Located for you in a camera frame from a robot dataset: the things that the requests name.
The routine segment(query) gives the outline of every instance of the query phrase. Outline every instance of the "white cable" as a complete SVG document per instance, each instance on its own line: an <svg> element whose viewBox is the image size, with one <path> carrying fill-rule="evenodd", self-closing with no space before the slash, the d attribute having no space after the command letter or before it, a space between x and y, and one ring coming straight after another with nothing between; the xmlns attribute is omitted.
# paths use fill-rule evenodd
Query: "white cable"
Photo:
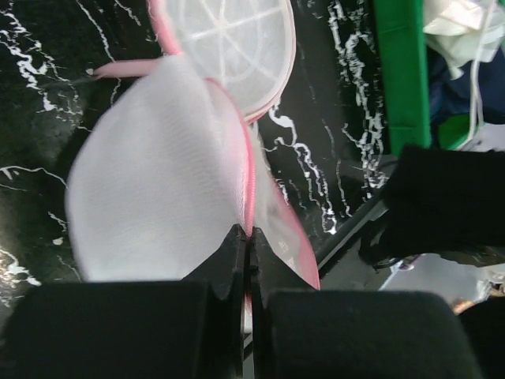
<svg viewBox="0 0 505 379"><path fill-rule="evenodd" d="M486 10L481 25L479 44L475 51L475 59L470 67L470 126L468 136L465 141L458 146L458 150L470 142L477 133L476 118L478 125L484 124L484 112L482 111L481 90L479 88L479 65L481 64L482 51L484 50L484 37L491 23L492 14L496 7L496 0L491 0Z"/></svg>

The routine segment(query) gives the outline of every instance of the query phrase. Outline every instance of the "black marble surface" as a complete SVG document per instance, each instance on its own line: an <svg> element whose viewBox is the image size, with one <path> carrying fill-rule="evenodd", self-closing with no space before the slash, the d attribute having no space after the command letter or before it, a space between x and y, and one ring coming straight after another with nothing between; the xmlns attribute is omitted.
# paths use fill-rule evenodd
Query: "black marble surface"
<svg viewBox="0 0 505 379"><path fill-rule="evenodd" d="M297 56L259 121L267 157L318 257L383 184L380 69L363 0L292 0ZM132 81L87 82L113 59L161 54L143 0L0 2L0 324L30 286L80 280L66 177Z"/></svg>

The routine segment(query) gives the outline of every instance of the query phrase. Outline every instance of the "round mesh lid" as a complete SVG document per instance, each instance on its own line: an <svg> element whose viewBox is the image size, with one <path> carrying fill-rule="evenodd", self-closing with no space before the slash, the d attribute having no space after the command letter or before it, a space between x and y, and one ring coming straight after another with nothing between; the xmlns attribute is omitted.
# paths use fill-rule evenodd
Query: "round mesh lid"
<svg viewBox="0 0 505 379"><path fill-rule="evenodd" d="M287 0L151 0L150 9L164 51L182 49L201 76L221 83L248 121L278 99L296 49Z"/></svg>

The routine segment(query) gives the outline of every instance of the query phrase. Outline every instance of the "dark blue cloth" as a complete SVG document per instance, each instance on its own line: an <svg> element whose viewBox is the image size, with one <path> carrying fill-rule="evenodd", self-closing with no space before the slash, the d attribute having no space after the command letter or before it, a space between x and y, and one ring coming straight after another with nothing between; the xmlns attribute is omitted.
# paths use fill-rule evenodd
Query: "dark blue cloth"
<svg viewBox="0 0 505 379"><path fill-rule="evenodd" d="M459 79L452 80L442 55L428 48L427 57L430 121L435 137L437 127L449 117L469 114L472 62L467 62L461 68L464 74ZM501 49L490 63L481 62L479 86L484 120L491 124L505 124L505 55Z"/></svg>

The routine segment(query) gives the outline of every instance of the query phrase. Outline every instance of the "table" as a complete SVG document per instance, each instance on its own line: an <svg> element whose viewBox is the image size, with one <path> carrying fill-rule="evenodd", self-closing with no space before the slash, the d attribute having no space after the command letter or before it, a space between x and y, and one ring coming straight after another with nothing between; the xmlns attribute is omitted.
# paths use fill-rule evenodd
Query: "table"
<svg viewBox="0 0 505 379"><path fill-rule="evenodd" d="M293 0L294 71L259 121L267 157L319 262L386 180L380 65L364 0ZM66 178L98 118L132 84L82 81L113 59L161 51L143 0L0 5L0 324L31 286L78 281Z"/></svg>

